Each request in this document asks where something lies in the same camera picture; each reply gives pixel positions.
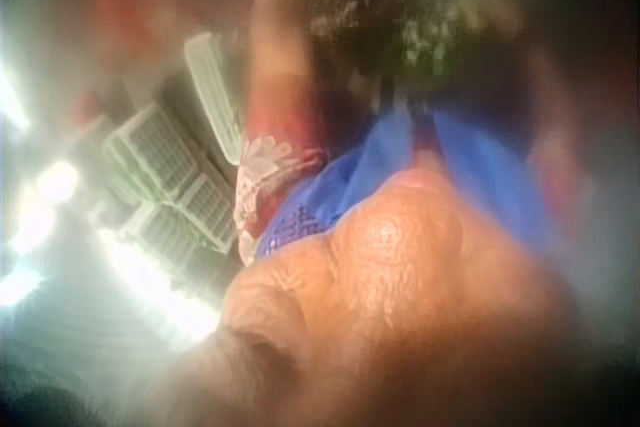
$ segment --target light fixture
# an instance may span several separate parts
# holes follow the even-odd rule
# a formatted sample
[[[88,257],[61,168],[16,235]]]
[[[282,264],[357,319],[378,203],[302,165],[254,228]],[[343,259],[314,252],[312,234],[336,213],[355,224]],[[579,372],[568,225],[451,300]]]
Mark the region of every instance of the light fixture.
[[[22,132],[31,127],[31,121],[22,107],[18,93],[4,65],[0,66],[0,112]]]
[[[35,197],[25,205],[18,218],[18,231],[11,239],[11,248],[25,255],[39,247],[53,232],[56,212],[43,199]]]
[[[173,290],[169,276],[142,248],[120,242],[107,229],[99,230],[98,235],[112,267],[129,288],[148,305],[162,312],[190,343],[202,340],[216,329],[218,313],[204,302]]]
[[[0,280],[0,305],[12,307],[33,292],[42,276],[30,269],[18,268]]]
[[[58,161],[36,180],[38,191],[51,204],[67,202],[78,186],[78,171],[66,161]]]

